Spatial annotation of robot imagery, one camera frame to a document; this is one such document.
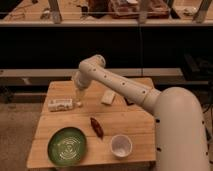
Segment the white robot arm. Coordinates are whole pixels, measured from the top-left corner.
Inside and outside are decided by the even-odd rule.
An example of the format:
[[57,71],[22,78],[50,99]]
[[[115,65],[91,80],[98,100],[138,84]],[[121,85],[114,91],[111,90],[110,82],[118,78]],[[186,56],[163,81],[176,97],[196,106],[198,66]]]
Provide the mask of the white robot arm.
[[155,119],[156,171],[211,171],[205,121],[197,97],[182,87],[159,91],[105,68],[103,56],[79,63],[79,90],[97,81],[143,108]]

